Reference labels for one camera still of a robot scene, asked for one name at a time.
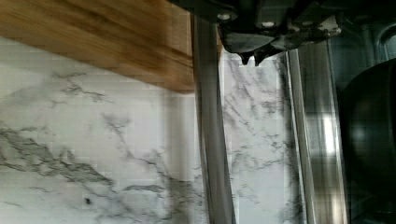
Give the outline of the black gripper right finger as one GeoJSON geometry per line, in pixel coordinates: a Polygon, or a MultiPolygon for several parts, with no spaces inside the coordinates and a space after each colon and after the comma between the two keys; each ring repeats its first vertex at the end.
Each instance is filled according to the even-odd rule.
{"type": "Polygon", "coordinates": [[[254,50],[253,56],[255,65],[259,66],[266,58],[272,57],[280,52],[297,49],[301,45],[311,42],[312,40],[305,33],[281,35],[269,44],[254,50]]]}

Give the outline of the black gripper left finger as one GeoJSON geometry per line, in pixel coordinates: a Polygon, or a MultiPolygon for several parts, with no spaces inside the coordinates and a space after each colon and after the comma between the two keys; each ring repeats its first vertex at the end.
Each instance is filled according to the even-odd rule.
{"type": "Polygon", "coordinates": [[[259,65],[264,59],[276,53],[271,42],[276,38],[275,29],[257,29],[254,31],[235,31],[230,27],[218,26],[219,38],[223,47],[230,53],[237,54],[242,65],[247,65],[250,58],[259,65]]]}

